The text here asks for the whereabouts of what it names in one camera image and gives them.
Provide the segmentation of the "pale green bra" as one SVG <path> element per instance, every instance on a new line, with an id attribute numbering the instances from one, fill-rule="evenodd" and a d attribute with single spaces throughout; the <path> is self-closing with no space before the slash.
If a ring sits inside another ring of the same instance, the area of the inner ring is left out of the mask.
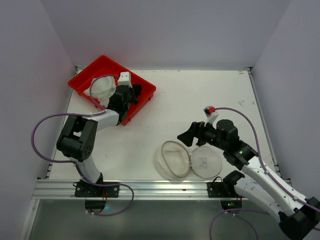
<path id="1" fill-rule="evenodd" d="M 110 98 L 116 92 L 116 87 L 116 81 L 113 76 L 104 76 L 95 81 L 95 83 L 91 87 L 91 94 L 89 87 L 84 90 L 83 93 L 86 96 L 92 96 L 98 101 L 101 106 L 107 108 L 110 102 Z"/>

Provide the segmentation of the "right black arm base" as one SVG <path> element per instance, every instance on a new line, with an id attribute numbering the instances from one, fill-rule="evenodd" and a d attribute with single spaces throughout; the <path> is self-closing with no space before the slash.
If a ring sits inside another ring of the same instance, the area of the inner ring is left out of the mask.
<path id="1" fill-rule="evenodd" d="M 242 196 L 236 193 L 235 186 L 238 181 L 244 177 L 245 175 L 237 170 L 232 171 L 224 178 L 221 178 L 220 176 L 215 177 L 214 180 L 206 183 L 208 197 L 219 199 L 235 199 L 220 200 L 222 209 L 241 209 L 243 207 Z"/>

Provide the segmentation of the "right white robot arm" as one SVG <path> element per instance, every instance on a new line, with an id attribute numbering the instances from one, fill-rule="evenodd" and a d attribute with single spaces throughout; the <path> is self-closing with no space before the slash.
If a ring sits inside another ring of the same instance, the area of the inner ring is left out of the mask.
<path id="1" fill-rule="evenodd" d="M 295 190 L 270 169 L 250 145 L 240 140 L 231 120 L 219 120 L 216 127 L 209 122 L 193 122 L 177 136 L 187 147 L 195 138 L 199 147 L 209 144 L 223 151 L 227 162 L 237 168 L 234 191 L 273 216 L 289 239 L 302 240 L 319 224 L 320 201 Z"/>

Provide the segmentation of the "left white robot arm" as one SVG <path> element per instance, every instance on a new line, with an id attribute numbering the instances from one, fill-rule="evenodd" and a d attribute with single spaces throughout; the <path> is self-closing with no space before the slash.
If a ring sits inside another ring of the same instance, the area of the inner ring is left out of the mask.
<path id="1" fill-rule="evenodd" d="M 60 132 L 56 148 L 67 157 L 83 179 L 92 185 L 100 184 L 102 173 L 96 167 L 92 152 L 96 134 L 107 127 L 122 124 L 131 104 L 138 103 L 142 85 L 119 85 L 111 96 L 108 108 L 97 115 L 71 114 Z"/>

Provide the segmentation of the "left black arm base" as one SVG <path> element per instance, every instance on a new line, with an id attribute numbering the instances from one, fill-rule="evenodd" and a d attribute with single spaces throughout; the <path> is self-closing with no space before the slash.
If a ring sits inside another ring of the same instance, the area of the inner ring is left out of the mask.
<path id="1" fill-rule="evenodd" d="M 117 198 L 119 196 L 120 186 L 101 187 L 91 185 L 83 180 L 72 184 L 75 187 L 74 196 L 76 198 L 85 198 L 84 207 L 89 213 L 101 213 L 107 206 L 108 198 Z"/>

